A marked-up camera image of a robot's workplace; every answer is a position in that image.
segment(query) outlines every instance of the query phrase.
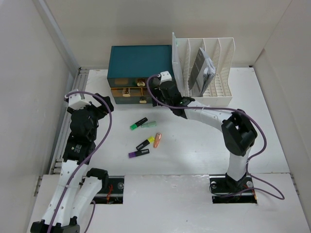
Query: marker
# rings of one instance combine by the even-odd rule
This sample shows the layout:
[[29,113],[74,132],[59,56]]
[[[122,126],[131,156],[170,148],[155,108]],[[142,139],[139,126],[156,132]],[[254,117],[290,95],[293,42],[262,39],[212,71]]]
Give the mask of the marker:
[[154,148],[157,148],[157,146],[159,145],[160,140],[161,140],[161,137],[162,137],[162,134],[161,134],[161,133],[157,133],[157,134],[156,134],[156,136],[155,136],[155,142],[154,142]]
[[144,123],[141,125],[142,128],[151,128],[151,127],[154,127],[156,126],[156,121],[152,121],[152,122],[149,122],[149,123]]
[[143,141],[138,146],[136,146],[136,149],[137,150],[141,150],[141,149],[143,149],[144,147],[146,147],[147,145],[149,145],[150,143],[152,143],[154,141],[155,141],[154,137],[149,137],[147,140]]
[[128,157],[134,158],[134,157],[141,156],[144,154],[149,154],[149,149],[144,149],[144,150],[139,150],[139,151],[135,151],[132,153],[128,153]]
[[131,125],[131,126],[130,126],[130,129],[131,129],[131,130],[136,129],[138,126],[141,126],[143,123],[147,122],[147,120],[148,120],[148,119],[147,119],[146,117],[143,118],[143,119],[141,119],[141,120],[139,120],[139,121],[136,122],[135,124]]

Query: yellow cap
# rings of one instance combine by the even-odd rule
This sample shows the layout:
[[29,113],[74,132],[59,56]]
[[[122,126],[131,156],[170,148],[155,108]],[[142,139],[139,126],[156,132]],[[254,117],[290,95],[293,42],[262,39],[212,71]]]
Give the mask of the yellow cap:
[[155,138],[154,137],[149,137],[147,140],[148,140],[148,142],[152,143],[152,142],[155,141]]

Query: white wall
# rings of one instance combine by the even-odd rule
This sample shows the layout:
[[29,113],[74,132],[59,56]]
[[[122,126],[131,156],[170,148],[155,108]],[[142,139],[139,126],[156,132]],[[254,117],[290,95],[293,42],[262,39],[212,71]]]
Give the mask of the white wall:
[[82,66],[108,67],[112,45],[234,37],[234,66],[253,65],[291,0],[47,0]]
[[50,158],[69,70],[31,0],[0,0],[0,35],[0,232],[21,233]]
[[311,226],[311,2],[293,0],[255,71]]

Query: bolt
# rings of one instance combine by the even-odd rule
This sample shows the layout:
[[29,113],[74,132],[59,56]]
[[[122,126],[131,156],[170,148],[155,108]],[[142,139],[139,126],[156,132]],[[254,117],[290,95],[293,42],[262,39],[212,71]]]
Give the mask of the bolt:
[[215,188],[217,188],[217,185],[216,185],[217,183],[215,182],[215,181],[212,181],[211,183],[210,183],[210,187],[212,188],[212,189],[215,189]]
[[253,182],[251,182],[251,181],[246,182],[246,185],[247,185],[247,187],[249,187],[249,188],[254,187]]
[[122,182],[118,183],[118,189],[123,189],[124,188],[124,184]]

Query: white file holder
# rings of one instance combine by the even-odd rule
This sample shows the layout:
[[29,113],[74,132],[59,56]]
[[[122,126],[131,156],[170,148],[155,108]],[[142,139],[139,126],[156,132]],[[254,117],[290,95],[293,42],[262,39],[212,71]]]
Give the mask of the white file holder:
[[173,33],[172,65],[178,90],[189,96],[188,79],[199,48],[212,59],[216,76],[203,97],[194,99],[205,105],[228,106],[232,99],[228,77],[235,50],[233,38],[176,38]]

